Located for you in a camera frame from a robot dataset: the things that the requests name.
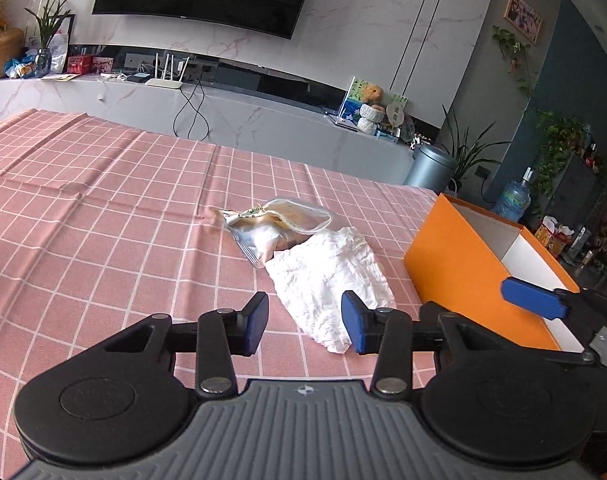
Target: open cardboard box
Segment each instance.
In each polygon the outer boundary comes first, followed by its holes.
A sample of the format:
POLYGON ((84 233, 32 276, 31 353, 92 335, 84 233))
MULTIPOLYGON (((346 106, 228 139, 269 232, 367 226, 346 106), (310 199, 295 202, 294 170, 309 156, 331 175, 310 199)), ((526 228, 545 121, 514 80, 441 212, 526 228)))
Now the open cardboard box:
POLYGON ((421 301, 435 301, 521 346, 581 352, 560 319, 503 300, 508 276, 542 288, 579 287, 523 226, 440 195, 404 257, 421 301))

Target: metal screw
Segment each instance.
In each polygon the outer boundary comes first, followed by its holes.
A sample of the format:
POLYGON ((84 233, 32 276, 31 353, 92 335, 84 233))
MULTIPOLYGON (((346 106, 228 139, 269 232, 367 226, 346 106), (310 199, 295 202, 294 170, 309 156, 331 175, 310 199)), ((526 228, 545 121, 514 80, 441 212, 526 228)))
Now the metal screw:
POLYGON ((225 377, 209 377, 201 381, 201 389, 209 394, 222 394, 232 386, 232 382, 225 377))
POLYGON ((379 379, 375 384, 375 387, 383 394, 394 395, 400 394, 408 388, 408 384, 406 384, 406 381, 397 377, 386 377, 379 379))

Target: small figurine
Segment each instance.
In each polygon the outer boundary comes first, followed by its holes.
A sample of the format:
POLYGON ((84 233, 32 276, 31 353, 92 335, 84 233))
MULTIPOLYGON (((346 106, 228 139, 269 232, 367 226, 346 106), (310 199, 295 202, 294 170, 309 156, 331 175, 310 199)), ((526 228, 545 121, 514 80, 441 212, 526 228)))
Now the small figurine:
POLYGON ((385 108, 379 104, 383 97, 383 88, 378 85, 369 84, 365 86, 361 95, 361 116, 357 122, 357 128, 365 134, 375 135, 377 124, 385 117, 385 108))

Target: plastic snack bag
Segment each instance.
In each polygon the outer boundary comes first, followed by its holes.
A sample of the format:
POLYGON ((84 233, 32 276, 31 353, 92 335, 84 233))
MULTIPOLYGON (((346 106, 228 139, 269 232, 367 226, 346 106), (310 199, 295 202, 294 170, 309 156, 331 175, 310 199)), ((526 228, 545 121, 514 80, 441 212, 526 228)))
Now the plastic snack bag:
POLYGON ((327 209, 292 198, 275 198, 246 211, 221 210, 231 232, 250 263, 262 269, 275 251, 285 251, 329 227, 334 215, 327 209))
POLYGON ((10 79, 29 79, 35 76, 35 57, 24 56, 21 59, 10 59, 4 65, 4 73, 10 79))

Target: snack package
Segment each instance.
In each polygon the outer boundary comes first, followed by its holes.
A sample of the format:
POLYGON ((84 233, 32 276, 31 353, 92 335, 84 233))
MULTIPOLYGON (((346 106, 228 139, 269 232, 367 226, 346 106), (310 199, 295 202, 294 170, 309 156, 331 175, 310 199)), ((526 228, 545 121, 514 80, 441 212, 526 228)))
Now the snack package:
POLYGON ((258 269, 272 259, 275 251, 285 251, 308 240, 335 219, 327 209, 296 198, 275 198, 246 211, 219 213, 237 245, 258 269))
POLYGON ((35 57, 24 56, 22 59, 10 59, 4 65, 4 73, 10 79, 28 79, 35 76, 35 57))
POLYGON ((557 226, 552 235, 552 238, 548 241, 547 249, 552 256, 557 258, 564 247, 572 241, 572 235, 575 232, 570 229, 567 225, 557 226))
POLYGON ((546 216, 541 221, 541 225, 535 233, 535 238, 541 242, 544 247, 548 246, 548 242, 554 235, 557 226, 557 219, 552 216, 546 216))

